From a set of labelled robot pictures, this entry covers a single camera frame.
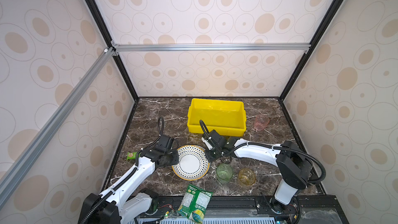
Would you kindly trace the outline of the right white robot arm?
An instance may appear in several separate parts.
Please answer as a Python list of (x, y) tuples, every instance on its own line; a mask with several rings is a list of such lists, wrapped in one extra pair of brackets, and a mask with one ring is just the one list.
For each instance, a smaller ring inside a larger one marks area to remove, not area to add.
[(205, 154), (209, 162), (221, 158), (249, 158), (278, 167), (282, 180), (271, 199), (274, 206), (289, 205), (299, 191), (326, 178), (323, 164), (291, 141), (264, 144), (232, 136), (227, 139), (212, 130), (202, 135), (202, 142), (207, 146)]

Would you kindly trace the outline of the dotted yellow rim plate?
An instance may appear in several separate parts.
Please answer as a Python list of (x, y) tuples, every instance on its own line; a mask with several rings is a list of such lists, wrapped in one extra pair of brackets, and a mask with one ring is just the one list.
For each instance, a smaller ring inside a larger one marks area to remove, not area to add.
[(181, 179), (194, 181), (205, 176), (210, 162), (205, 156), (205, 149), (198, 145), (185, 145), (177, 149), (179, 161), (172, 166), (174, 173)]

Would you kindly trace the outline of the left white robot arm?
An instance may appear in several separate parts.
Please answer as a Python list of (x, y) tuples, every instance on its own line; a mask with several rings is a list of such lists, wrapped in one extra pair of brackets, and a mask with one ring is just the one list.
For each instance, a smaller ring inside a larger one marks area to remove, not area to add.
[(174, 138), (160, 134), (149, 147), (140, 150), (132, 167), (114, 184), (98, 195), (90, 194), (83, 202), (79, 224), (127, 224), (151, 208), (157, 194), (140, 192), (129, 197), (156, 169), (176, 165), (178, 151)]

